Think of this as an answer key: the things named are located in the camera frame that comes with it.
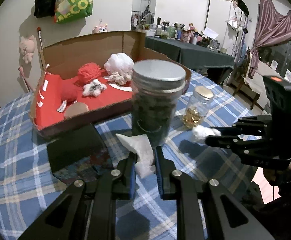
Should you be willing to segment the white sock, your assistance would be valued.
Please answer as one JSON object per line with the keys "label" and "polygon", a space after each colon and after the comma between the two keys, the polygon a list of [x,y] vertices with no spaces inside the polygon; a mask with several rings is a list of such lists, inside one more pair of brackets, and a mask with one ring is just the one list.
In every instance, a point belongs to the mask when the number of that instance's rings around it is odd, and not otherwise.
{"label": "white sock", "polygon": [[209,136],[221,136],[221,132],[215,128],[208,128],[205,126],[196,126],[192,129],[192,141],[204,143]]}

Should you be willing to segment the round tan powder puff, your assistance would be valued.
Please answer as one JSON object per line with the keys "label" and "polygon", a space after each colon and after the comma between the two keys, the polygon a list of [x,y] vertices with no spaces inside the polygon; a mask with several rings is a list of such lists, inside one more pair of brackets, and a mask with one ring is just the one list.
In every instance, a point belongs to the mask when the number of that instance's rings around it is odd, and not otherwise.
{"label": "round tan powder puff", "polygon": [[74,116],[84,114],[89,111],[87,104],[82,102],[76,102],[67,107],[64,112],[64,119],[71,119]]}

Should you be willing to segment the white plush sheep with bow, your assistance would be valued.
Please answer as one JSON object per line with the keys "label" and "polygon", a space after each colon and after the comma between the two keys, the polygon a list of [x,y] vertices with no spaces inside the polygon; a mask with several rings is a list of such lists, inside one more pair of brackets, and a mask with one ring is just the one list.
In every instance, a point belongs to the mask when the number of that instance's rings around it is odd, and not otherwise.
{"label": "white plush sheep with bow", "polygon": [[83,97],[93,96],[99,97],[101,92],[105,91],[107,86],[101,83],[98,79],[92,80],[90,83],[83,86]]}

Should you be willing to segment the cream knitted scrunchie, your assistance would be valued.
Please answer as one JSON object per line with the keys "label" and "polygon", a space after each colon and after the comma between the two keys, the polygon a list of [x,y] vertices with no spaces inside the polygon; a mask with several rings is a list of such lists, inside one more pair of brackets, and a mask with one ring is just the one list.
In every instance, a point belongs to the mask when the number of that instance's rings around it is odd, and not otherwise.
{"label": "cream knitted scrunchie", "polygon": [[118,72],[113,72],[109,77],[109,82],[117,83],[118,85],[122,86],[132,80],[132,71],[119,74]]}

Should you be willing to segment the pink mesh bath pouf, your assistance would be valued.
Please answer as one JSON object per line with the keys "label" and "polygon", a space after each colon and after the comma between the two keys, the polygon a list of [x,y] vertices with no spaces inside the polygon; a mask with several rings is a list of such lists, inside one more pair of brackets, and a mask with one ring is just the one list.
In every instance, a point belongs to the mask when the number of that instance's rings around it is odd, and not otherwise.
{"label": "pink mesh bath pouf", "polygon": [[82,84],[88,84],[94,79],[97,79],[102,75],[103,70],[101,67],[94,63],[94,62],[89,62],[81,66],[77,72],[78,80]]}

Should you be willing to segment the white mesh bath pouf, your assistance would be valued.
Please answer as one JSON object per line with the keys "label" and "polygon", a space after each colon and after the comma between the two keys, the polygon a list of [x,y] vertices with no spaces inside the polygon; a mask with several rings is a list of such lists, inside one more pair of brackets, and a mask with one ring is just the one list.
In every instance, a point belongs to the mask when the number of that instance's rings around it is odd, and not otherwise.
{"label": "white mesh bath pouf", "polygon": [[133,66],[133,60],[125,53],[111,54],[103,65],[109,75],[114,72],[118,72],[120,75],[128,73],[132,71]]}

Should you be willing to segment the floral beauty cream tin box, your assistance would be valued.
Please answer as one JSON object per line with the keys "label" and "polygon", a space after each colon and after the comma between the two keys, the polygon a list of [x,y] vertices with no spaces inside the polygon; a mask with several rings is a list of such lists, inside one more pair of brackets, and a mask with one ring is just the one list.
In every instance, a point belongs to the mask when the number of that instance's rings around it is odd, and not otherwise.
{"label": "floral beauty cream tin box", "polygon": [[112,170],[109,151],[94,125],[66,133],[47,145],[52,174],[66,185],[94,181]]}

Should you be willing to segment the small glass jar gold contents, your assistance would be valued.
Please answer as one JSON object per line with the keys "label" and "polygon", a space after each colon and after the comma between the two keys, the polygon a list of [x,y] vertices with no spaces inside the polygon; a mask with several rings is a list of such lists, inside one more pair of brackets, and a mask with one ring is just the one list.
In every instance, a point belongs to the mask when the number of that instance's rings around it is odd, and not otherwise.
{"label": "small glass jar gold contents", "polygon": [[193,90],[192,96],[188,100],[182,118],[184,125],[189,129],[201,125],[210,110],[213,99],[214,94],[210,89],[204,86],[196,86]]}

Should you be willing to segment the pink curtain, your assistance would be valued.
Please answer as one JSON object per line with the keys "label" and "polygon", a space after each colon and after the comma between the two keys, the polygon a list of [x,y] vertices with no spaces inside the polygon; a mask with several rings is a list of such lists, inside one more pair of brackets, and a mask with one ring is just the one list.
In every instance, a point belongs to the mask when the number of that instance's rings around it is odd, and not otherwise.
{"label": "pink curtain", "polygon": [[291,11],[280,14],[272,0],[260,0],[258,22],[251,49],[249,77],[254,77],[259,64],[258,49],[272,47],[291,41]]}

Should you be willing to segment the blue plaid tablecloth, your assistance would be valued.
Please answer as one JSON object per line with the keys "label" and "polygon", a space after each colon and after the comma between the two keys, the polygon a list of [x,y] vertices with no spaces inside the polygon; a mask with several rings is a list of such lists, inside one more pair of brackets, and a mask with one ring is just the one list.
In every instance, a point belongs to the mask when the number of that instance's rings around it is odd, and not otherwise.
{"label": "blue plaid tablecloth", "polygon": [[[198,180],[215,178],[239,197],[252,181],[256,169],[243,165],[229,150],[196,144],[184,126],[182,115],[196,86],[214,93],[205,126],[229,126],[249,116],[231,94],[208,78],[192,73],[190,86],[176,109],[163,153],[178,170]],[[28,93],[0,109],[0,233],[17,239],[62,193],[65,185],[49,166],[46,142],[38,137],[30,121],[33,94]],[[117,239],[176,239],[176,203],[160,198],[155,175],[137,178],[135,198],[117,202]]]}

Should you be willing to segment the dark green covered side table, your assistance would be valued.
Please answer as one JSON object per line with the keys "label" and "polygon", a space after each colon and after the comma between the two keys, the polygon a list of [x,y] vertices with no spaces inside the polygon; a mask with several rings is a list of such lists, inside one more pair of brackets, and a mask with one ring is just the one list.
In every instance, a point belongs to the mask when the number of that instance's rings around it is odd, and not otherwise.
{"label": "dark green covered side table", "polygon": [[192,70],[202,68],[234,68],[232,56],[190,43],[147,36],[145,38],[145,46],[166,55],[173,61]]}

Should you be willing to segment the white wardrobe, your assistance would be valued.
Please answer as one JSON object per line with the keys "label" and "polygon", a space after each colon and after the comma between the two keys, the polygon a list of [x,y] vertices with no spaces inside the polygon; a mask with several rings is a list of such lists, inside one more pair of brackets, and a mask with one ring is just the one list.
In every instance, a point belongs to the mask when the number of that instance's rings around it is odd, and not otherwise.
{"label": "white wardrobe", "polygon": [[209,0],[205,27],[218,34],[219,49],[235,56],[246,17],[232,0]]}

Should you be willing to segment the large glass jar dark contents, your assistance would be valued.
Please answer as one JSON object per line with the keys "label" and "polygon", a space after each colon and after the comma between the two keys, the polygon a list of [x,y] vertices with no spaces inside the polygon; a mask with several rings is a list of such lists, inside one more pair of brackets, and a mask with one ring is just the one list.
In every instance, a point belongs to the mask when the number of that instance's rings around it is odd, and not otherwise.
{"label": "large glass jar dark contents", "polygon": [[186,71],[169,61],[138,61],[131,85],[132,134],[145,134],[152,147],[162,146],[186,85]]}

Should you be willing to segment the cardboard box red lining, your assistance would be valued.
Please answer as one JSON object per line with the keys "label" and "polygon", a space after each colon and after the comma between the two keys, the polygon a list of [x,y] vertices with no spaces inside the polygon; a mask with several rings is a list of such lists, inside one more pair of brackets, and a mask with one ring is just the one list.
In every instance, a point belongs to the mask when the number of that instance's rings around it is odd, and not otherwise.
{"label": "cardboard box red lining", "polygon": [[46,69],[38,82],[30,110],[37,133],[56,135],[130,111],[128,84],[120,90],[107,81],[104,64],[111,55],[127,54],[134,62],[170,59],[146,48],[146,36],[113,31],[70,38],[41,51]]}

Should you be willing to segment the pink plush toy behind box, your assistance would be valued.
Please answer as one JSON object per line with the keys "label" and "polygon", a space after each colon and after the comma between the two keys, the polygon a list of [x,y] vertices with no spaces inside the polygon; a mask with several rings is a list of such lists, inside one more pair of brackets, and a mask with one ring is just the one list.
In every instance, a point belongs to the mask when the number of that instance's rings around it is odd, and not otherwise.
{"label": "pink plush toy behind box", "polygon": [[96,33],[103,33],[103,32],[108,32],[108,25],[105,23],[105,24],[99,24],[97,26],[94,27],[94,29],[92,30],[92,33],[93,34],[96,34]]}

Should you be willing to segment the green tote bag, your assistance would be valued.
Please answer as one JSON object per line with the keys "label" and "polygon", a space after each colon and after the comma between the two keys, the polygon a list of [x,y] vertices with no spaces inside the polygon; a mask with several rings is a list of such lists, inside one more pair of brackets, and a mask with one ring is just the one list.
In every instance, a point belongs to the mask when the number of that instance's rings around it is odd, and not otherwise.
{"label": "green tote bag", "polygon": [[62,0],[55,3],[54,22],[66,24],[92,15],[94,0]]}

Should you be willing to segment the black hanging bag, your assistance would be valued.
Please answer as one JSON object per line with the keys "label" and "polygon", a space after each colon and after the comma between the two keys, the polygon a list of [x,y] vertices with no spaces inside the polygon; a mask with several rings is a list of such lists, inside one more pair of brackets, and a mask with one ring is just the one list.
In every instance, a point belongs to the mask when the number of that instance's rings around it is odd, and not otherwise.
{"label": "black hanging bag", "polygon": [[53,17],[56,0],[34,0],[34,16],[36,18]]}

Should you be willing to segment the wall mirror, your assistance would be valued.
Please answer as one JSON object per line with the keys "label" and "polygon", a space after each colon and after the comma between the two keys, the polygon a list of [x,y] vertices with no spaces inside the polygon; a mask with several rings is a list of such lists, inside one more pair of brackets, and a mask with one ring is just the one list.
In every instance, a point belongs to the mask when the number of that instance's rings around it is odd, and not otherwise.
{"label": "wall mirror", "polygon": [[155,24],[156,0],[133,0],[131,30],[148,29]]}

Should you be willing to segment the pink plush bunny on wall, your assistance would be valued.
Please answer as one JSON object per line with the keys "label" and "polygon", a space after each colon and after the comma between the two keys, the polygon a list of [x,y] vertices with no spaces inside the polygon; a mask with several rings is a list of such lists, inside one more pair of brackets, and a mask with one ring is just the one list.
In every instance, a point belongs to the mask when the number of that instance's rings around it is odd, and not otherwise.
{"label": "pink plush bunny on wall", "polygon": [[19,42],[19,50],[22,55],[22,60],[26,64],[31,63],[35,52],[35,37],[33,35],[30,37],[22,36]]}

